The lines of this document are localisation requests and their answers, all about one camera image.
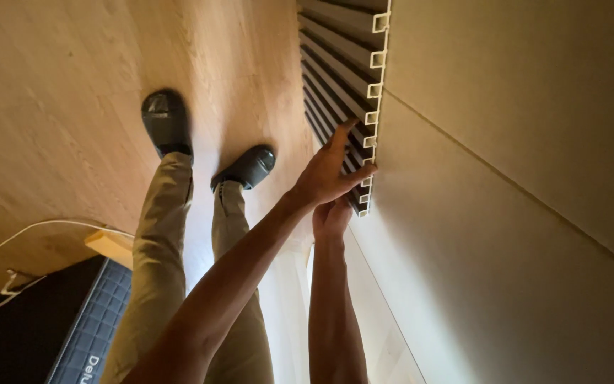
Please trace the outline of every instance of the foot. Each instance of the foot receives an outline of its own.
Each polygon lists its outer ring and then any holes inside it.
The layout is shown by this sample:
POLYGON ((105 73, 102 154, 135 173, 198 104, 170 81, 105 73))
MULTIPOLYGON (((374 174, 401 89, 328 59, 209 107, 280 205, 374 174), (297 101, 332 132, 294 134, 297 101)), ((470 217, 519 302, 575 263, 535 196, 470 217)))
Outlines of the foot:
POLYGON ((179 92, 166 88, 149 94, 141 104, 141 119, 161 159, 172 152, 193 155, 189 115, 179 92))
POLYGON ((255 188, 274 169, 275 163, 276 157, 270 146, 255 145, 213 177, 210 188, 214 192, 217 184, 227 180, 241 183, 244 189, 255 188))

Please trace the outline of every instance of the khaki pants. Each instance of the khaki pants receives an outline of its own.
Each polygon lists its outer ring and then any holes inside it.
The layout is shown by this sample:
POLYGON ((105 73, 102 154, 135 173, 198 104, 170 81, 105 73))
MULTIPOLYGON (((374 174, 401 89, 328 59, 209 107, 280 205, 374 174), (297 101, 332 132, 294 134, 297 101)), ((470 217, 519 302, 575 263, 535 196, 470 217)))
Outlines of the khaki pants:
MULTIPOLYGON (((134 238, 132 296, 108 353, 102 384, 117 384, 127 376, 184 300, 182 249, 193 191, 190 164, 190 156, 170 153, 153 176, 134 238)), ((242 190, 241 184, 233 181, 215 189, 215 261, 248 231, 242 190)), ((255 290, 212 359, 205 384, 273 382, 269 343, 255 290)))

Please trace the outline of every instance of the wood grain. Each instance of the wood grain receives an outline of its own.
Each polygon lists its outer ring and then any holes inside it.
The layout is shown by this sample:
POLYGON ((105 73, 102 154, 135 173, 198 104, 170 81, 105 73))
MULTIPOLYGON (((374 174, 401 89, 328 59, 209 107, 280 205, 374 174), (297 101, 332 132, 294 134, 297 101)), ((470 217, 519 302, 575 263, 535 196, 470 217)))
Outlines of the wood grain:
MULTIPOLYGON (((211 264, 214 172, 250 145, 277 147, 246 195, 257 222, 311 156, 292 1, 0 0, 0 242, 43 219, 80 217, 134 232, 158 157, 142 98, 186 97, 196 188, 187 222, 189 288, 211 264)), ((308 242, 308 223, 294 234, 308 242)), ((6 268, 45 275, 92 256, 91 233, 34 228, 0 250, 6 268)))

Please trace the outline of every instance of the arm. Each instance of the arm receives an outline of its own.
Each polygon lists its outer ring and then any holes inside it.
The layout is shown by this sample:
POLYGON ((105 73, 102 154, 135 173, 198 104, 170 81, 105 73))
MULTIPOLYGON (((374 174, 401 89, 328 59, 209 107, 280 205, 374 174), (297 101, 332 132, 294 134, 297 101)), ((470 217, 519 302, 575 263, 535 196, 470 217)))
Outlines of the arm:
POLYGON ((313 383, 368 382, 362 336, 347 286, 343 233, 352 216, 344 197, 314 210, 314 266, 309 310, 313 383))
POLYGON ((212 357, 297 223, 318 204, 344 195, 375 172, 375 166, 367 165, 340 174, 354 123, 337 128, 295 186, 200 279, 123 383, 203 382, 212 357))

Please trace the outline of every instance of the mattress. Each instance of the mattress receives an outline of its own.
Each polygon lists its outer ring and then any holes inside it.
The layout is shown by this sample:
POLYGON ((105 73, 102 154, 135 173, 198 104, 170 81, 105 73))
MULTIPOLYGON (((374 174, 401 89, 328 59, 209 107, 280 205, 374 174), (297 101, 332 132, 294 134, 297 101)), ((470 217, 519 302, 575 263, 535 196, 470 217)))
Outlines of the mattress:
POLYGON ((75 318, 47 384, 98 383, 131 293, 132 271, 105 259, 75 318))

